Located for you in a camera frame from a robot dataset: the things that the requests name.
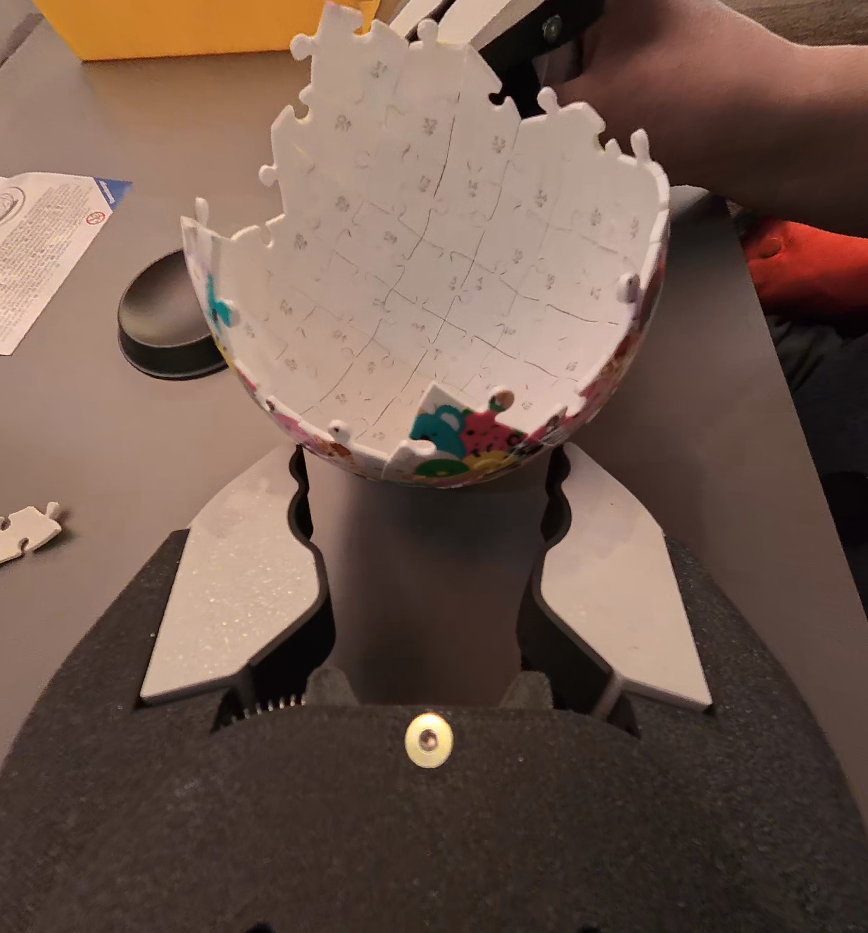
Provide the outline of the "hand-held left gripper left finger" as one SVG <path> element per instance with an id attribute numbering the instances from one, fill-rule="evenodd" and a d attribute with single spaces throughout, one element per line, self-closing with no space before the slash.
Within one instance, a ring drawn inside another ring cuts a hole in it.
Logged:
<path id="1" fill-rule="evenodd" d="M 148 706 L 233 690 L 256 703 L 254 670 L 321 609 L 323 557 L 307 530 L 303 449 L 277 448 L 192 520 L 139 697 Z"/>

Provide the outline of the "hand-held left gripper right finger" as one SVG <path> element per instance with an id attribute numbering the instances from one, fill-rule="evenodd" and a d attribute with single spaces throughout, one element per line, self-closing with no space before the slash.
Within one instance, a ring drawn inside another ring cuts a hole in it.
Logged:
<path id="1" fill-rule="evenodd" d="M 627 696 L 701 713 L 712 704 L 661 527 L 582 449 L 556 449 L 544 544 L 521 600 L 523 661 L 558 707 L 612 714 Z"/>

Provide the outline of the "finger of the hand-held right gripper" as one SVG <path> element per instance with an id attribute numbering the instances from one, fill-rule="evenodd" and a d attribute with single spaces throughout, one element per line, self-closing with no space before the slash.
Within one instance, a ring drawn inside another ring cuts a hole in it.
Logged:
<path id="1" fill-rule="evenodd" d="M 441 42 L 481 51 L 530 13 L 530 1 L 454 1 L 441 17 Z"/>
<path id="2" fill-rule="evenodd" d="M 417 27 L 426 19 L 439 22 L 445 9 L 444 1 L 403 1 L 389 21 L 390 28 L 406 40 L 416 40 Z"/>

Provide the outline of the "half-built puzzle ball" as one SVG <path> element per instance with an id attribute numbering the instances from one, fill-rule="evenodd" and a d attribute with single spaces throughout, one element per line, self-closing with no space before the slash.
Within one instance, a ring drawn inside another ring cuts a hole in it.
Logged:
<path id="1" fill-rule="evenodd" d="M 457 488 L 567 440 L 609 400 L 661 290 L 670 189 L 644 130 L 600 141 L 551 88 L 523 118 L 452 29 L 324 4 L 298 118 L 272 123 L 283 213 L 181 219 L 215 344 L 296 445 L 371 481 Z"/>

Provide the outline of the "black puzzle ball stand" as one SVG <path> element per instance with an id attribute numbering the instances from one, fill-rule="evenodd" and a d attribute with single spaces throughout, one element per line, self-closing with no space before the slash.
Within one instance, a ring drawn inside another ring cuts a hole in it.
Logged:
<path id="1" fill-rule="evenodd" d="M 175 250 L 128 286 L 117 313 L 120 350 L 131 366 L 158 380 L 194 380 L 227 368 Z"/>

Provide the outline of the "joined white puzzle pieces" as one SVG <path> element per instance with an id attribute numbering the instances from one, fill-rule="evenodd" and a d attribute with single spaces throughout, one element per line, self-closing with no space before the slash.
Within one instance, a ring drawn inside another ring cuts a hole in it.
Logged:
<path id="1" fill-rule="evenodd" d="M 0 517 L 0 565 L 34 553 L 62 531 L 58 521 L 62 507 L 50 502 L 44 511 L 34 506 L 24 507 Z"/>

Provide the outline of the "person's right hand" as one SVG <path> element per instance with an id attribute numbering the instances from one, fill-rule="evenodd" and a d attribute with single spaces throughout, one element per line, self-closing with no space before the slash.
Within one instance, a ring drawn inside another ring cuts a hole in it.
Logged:
<path id="1" fill-rule="evenodd" d="M 557 52 L 546 82 L 560 104 L 585 102 L 609 139 L 647 132 L 674 185 L 725 196 L 793 219 L 800 190 L 800 48 L 720 2 L 606 2 L 571 52 Z"/>

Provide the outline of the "yellow plastic bin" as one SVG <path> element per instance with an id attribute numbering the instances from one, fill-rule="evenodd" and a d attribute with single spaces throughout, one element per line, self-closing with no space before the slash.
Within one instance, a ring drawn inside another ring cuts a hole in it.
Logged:
<path id="1" fill-rule="evenodd" d="M 324 1 L 35 1 L 82 62 L 283 52 Z"/>

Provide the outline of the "person's dark blue clothing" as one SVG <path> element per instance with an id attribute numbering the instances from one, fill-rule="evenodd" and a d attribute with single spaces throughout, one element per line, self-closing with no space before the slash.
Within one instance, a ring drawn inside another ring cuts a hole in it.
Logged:
<path id="1" fill-rule="evenodd" d="M 868 619 L 868 318 L 766 318 Z"/>

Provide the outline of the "folded instruction sheet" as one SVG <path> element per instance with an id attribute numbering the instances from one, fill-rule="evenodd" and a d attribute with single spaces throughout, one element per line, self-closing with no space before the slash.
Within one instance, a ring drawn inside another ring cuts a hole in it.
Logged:
<path id="1" fill-rule="evenodd" d="M 132 185 L 62 173 L 0 177 L 0 356 L 16 350 Z"/>

